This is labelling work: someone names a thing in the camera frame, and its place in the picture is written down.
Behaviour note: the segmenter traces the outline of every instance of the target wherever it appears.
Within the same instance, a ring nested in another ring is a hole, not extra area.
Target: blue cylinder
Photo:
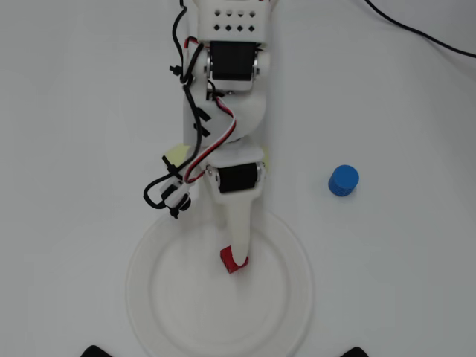
[[[352,193],[358,184],[358,172],[352,166],[342,165],[335,169],[329,180],[329,189],[339,197]]]

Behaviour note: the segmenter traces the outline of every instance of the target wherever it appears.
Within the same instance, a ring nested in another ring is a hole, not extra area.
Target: black wire
[[[420,30],[416,30],[414,28],[411,28],[410,26],[407,26],[407,25],[404,25],[394,19],[392,19],[391,17],[389,17],[389,15],[386,15],[384,14],[382,11],[380,11],[377,6],[375,6],[374,4],[372,4],[372,2],[370,0],[364,0],[365,2],[367,2],[367,4],[376,12],[378,13],[381,17],[383,17],[384,19],[390,21],[391,23],[393,23],[394,25],[397,25],[405,30],[408,30],[410,32],[413,32],[413,33],[416,33],[417,35],[420,35],[420,36],[423,36],[425,37],[426,39],[429,39],[430,41],[433,41],[434,43],[436,43],[437,45],[440,45],[444,48],[447,48],[449,49],[450,51],[453,51],[453,52],[456,52],[457,54],[462,54],[463,56],[468,56],[468,57],[472,57],[472,58],[476,58],[476,54],[472,54],[470,52],[466,52],[466,51],[461,51],[461,50],[458,50],[457,48],[454,48],[450,45],[447,45],[445,44],[444,42],[441,42],[440,40],[438,39],[435,39],[434,37],[420,31]]]
[[[199,116],[199,110],[196,107],[195,100],[193,100],[192,94],[190,93],[190,87],[189,86],[183,86],[184,92],[185,92],[185,97],[188,100],[188,103],[190,104],[190,108],[192,109],[193,117],[195,118],[195,125],[196,125],[196,143],[195,143],[195,149],[193,151],[193,154],[186,160],[184,161],[179,167],[177,167],[177,172],[180,172],[183,170],[188,164],[190,164],[195,158],[198,156],[200,152],[200,147],[202,146],[202,122],[200,121],[200,116]],[[170,178],[173,177],[172,173],[168,173],[165,176],[162,176],[160,178],[157,178],[155,181],[151,182],[150,184],[147,185],[147,187],[144,189],[144,199],[147,202],[147,204],[155,208],[156,210],[160,210],[162,208],[165,208],[165,205],[163,202],[160,203],[155,203],[149,196],[149,191],[156,186],[157,184],[160,184],[163,181],[166,181]]]
[[[178,55],[180,56],[180,62],[181,62],[182,67],[183,67],[183,65],[184,65],[184,53],[181,49],[179,39],[177,38],[177,27],[179,26],[181,18],[184,17],[185,13],[188,10],[188,8],[184,5],[184,0],[180,0],[180,7],[182,8],[182,11],[177,16],[177,18],[174,21],[173,26],[172,26],[172,38],[173,38],[173,42],[176,44]]]
[[[183,69],[182,69],[182,75],[180,77],[180,82],[186,83],[189,81],[189,79],[192,77],[192,71],[193,68],[195,67],[196,61],[199,58],[200,52],[202,51],[204,45],[203,43],[199,44],[199,46],[196,48],[195,52],[193,52],[192,59],[190,60],[190,64],[188,65],[187,68],[187,73],[183,75]]]

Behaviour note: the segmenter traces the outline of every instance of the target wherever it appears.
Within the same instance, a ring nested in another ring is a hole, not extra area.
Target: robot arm
[[[266,176],[263,151],[248,135],[266,110],[266,49],[277,0],[194,2],[199,9],[198,36],[196,41],[189,39],[198,47],[186,56],[190,61],[185,74],[184,64],[171,70],[184,84],[184,143],[196,150],[180,167],[168,165],[163,201],[154,205],[168,207],[177,218],[190,206],[191,186],[204,176],[212,199],[224,206],[233,260],[241,266],[249,250],[251,203],[261,195]],[[178,20],[187,9],[183,8]],[[150,204],[148,189],[144,198]]]

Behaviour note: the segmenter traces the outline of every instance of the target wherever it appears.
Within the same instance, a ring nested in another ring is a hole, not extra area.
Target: red wire
[[[228,134],[219,142],[217,142],[215,145],[213,145],[212,147],[209,147],[206,151],[204,151],[200,156],[199,158],[196,160],[196,163],[198,164],[199,162],[201,162],[204,158],[206,158],[207,156],[209,156],[217,147],[219,147],[220,145],[222,145],[225,141],[228,140],[228,138],[231,136],[231,134],[233,133],[233,131],[235,130],[235,128],[237,127],[237,123],[235,123],[232,127],[231,127],[231,130],[228,132]],[[197,177],[195,178],[192,178],[192,179],[188,179],[190,177],[190,174],[192,173],[193,169],[195,169],[196,165],[194,165],[193,167],[189,167],[187,172],[185,173],[185,177],[184,177],[184,180],[185,182],[187,182],[188,184],[192,183],[192,182],[195,182],[196,180],[200,179],[200,177],[203,176],[203,174],[205,174],[205,172],[202,172],[200,173],[200,175],[198,175]]]
[[[184,48],[188,48],[188,42],[193,42],[197,45],[199,44],[199,42],[195,39],[195,37],[189,36],[185,39]]]
[[[224,106],[222,104],[222,102],[218,99],[216,101],[216,103],[218,104],[218,106],[220,107],[221,110],[223,110],[224,112],[226,112],[228,115],[230,115],[231,117],[233,117],[233,113],[231,112],[231,110],[229,108],[227,108],[226,106]],[[205,172],[201,172],[197,177],[195,178],[191,178],[189,180],[189,177],[190,177],[190,174],[192,173],[193,169],[195,169],[195,167],[204,159],[206,158],[207,156],[209,156],[217,147],[219,147],[220,145],[222,145],[225,141],[228,140],[228,138],[231,136],[231,134],[233,133],[233,131],[235,130],[235,128],[237,127],[237,122],[235,121],[234,125],[230,128],[230,130],[228,131],[228,133],[226,134],[225,137],[223,137],[223,139],[221,141],[218,141],[217,143],[215,143],[212,147],[209,147],[208,149],[206,149],[194,162],[195,164],[193,164],[193,166],[190,166],[188,169],[187,169],[187,172],[185,173],[185,176],[184,176],[184,181],[187,182],[187,183],[192,183],[192,182],[195,182],[196,180],[200,179],[204,174]]]

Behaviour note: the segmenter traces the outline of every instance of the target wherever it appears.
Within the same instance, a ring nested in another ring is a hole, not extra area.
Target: white paper plate
[[[154,357],[291,356],[313,305],[309,262],[292,232],[254,210],[250,263],[234,274],[219,251],[226,230],[196,206],[159,219],[129,264],[126,303]]]

